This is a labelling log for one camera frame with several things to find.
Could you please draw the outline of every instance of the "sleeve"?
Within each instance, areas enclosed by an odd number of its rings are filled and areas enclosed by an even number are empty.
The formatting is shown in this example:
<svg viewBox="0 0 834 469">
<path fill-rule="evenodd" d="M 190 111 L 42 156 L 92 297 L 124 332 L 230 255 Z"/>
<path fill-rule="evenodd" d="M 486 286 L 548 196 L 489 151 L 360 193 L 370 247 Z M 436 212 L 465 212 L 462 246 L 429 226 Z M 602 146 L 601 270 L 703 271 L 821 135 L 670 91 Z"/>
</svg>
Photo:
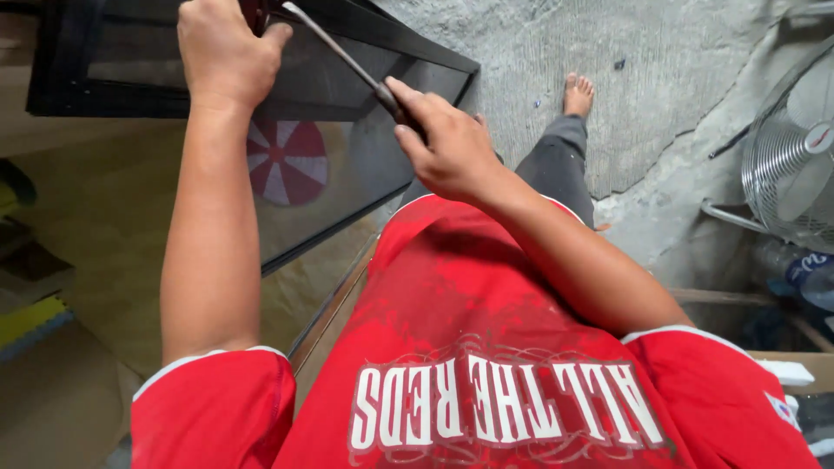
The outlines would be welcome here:
<svg viewBox="0 0 834 469">
<path fill-rule="evenodd" d="M 269 468 L 292 425 L 295 380 L 268 347 L 163 368 L 133 397 L 134 469 Z"/>
<path fill-rule="evenodd" d="M 697 466 L 818 467 L 777 378 L 717 335 L 670 326 L 623 338 Z"/>
</svg>

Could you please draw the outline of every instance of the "forearm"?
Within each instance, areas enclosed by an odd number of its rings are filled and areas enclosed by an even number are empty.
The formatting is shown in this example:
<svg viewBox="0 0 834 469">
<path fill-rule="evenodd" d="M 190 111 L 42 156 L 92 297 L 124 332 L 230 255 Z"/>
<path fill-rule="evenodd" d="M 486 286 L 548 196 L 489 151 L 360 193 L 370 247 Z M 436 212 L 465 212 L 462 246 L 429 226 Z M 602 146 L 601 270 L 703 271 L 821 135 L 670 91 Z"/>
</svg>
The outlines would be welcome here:
<svg viewBox="0 0 834 469">
<path fill-rule="evenodd" d="M 163 362 L 258 343 L 260 253 L 244 109 L 192 108 L 162 273 Z"/>
<path fill-rule="evenodd" d="M 629 256 L 515 174 L 502 182 L 476 205 L 510 232 L 577 314 L 618 337 L 691 325 L 666 289 Z"/>
</svg>

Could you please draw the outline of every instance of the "concrete floor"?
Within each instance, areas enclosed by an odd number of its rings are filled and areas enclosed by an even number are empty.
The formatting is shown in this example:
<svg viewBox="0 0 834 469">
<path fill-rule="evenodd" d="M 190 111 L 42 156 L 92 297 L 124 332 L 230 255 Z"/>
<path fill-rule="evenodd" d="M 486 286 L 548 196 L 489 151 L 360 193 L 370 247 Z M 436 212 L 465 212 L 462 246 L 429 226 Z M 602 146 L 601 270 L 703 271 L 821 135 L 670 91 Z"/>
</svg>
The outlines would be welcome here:
<svg viewBox="0 0 834 469">
<path fill-rule="evenodd" d="M 773 0 L 376 2 L 483 64 L 468 110 L 486 113 L 510 166 L 559 111 L 565 73 L 588 75 L 598 94 L 586 181 L 596 223 L 612 224 L 603 235 L 664 285 L 748 286 L 751 232 L 699 208 L 705 197 L 744 201 L 744 143 L 719 159 L 706 156 L 753 120 L 776 82 L 834 33 L 830 24 L 787 28 L 778 18 L 790 3 Z M 620 58 L 626 65 L 618 72 Z M 687 312 L 728 338 L 746 320 L 725 308 Z"/>
</svg>

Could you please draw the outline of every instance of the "screwdriver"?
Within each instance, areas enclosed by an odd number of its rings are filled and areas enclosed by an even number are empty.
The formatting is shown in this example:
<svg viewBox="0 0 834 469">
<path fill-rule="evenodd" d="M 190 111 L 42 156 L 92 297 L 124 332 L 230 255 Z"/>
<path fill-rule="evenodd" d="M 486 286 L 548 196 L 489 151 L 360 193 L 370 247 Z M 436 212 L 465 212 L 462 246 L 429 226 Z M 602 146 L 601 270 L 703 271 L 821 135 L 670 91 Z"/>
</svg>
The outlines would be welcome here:
<svg viewBox="0 0 834 469">
<path fill-rule="evenodd" d="M 426 137 L 423 127 L 416 120 L 414 120 L 413 117 L 411 117 L 411 115 L 403 108 L 402 105 L 399 104 L 397 98 L 394 97 L 394 94 L 391 93 L 391 89 L 388 88 L 388 86 L 385 85 L 385 83 L 377 82 L 370 75 L 368 75 L 368 73 L 365 72 L 364 69 L 360 67 L 359 64 L 356 63 L 356 61 L 353 60 L 353 58 L 350 57 L 348 53 L 346 53 L 344 49 L 342 49 L 333 40 L 332 37 L 330 37 L 318 24 L 316 24 L 316 22 L 313 21 L 312 18 L 307 16 L 307 13 L 304 13 L 301 10 L 301 8 L 295 5 L 295 3 L 284 2 L 282 6 L 286 8 L 288 11 L 294 13 L 295 16 L 299 17 L 299 19 L 304 24 L 306 24 L 310 29 L 312 29 L 313 32 L 317 36 L 319 36 L 319 38 L 321 38 L 322 41 L 324 41 L 324 43 L 326 43 L 328 46 L 330 46 L 331 49 L 333 49 L 333 52 L 339 55 L 339 57 L 341 57 L 342 60 L 344 60 L 344 62 L 347 63 L 348 66 L 351 69 L 353 69 L 353 71 L 356 72 L 356 74 L 359 75 L 359 77 L 362 78 L 362 80 L 366 82 L 371 87 L 371 89 L 374 90 L 374 95 L 376 96 L 379 103 L 382 104 L 382 107 L 385 108 L 385 110 L 388 111 L 389 114 L 391 114 L 391 117 L 394 118 L 394 121 L 397 124 L 407 125 L 411 127 L 420 136 L 420 138 L 423 139 L 424 144 L 429 143 L 429 140 Z"/>
</svg>

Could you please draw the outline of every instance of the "foot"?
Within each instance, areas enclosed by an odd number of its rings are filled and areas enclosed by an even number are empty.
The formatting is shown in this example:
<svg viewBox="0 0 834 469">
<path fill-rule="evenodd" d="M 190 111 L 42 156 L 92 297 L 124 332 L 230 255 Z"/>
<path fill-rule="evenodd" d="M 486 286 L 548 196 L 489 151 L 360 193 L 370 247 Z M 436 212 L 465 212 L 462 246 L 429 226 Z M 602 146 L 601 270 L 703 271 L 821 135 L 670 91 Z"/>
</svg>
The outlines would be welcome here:
<svg viewBox="0 0 834 469">
<path fill-rule="evenodd" d="M 588 78 L 577 78 L 576 73 L 568 73 L 564 101 L 565 115 L 579 114 L 583 119 L 587 118 L 590 106 L 594 103 L 594 84 Z"/>
</svg>

